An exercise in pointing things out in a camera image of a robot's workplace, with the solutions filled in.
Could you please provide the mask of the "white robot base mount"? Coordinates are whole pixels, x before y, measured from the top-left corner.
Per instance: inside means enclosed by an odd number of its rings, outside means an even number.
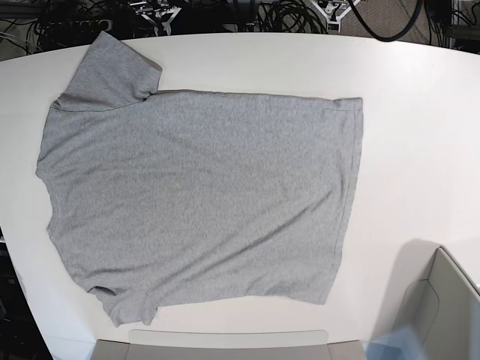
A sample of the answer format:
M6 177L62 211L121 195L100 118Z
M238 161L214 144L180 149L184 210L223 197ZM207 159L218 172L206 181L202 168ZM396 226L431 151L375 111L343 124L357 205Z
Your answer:
M348 1L320 1L310 2L322 15L329 32L341 31L341 20L351 11Z
M189 5L187 1L173 0L129 1L128 4L138 17L153 27L156 36L170 36L173 20Z

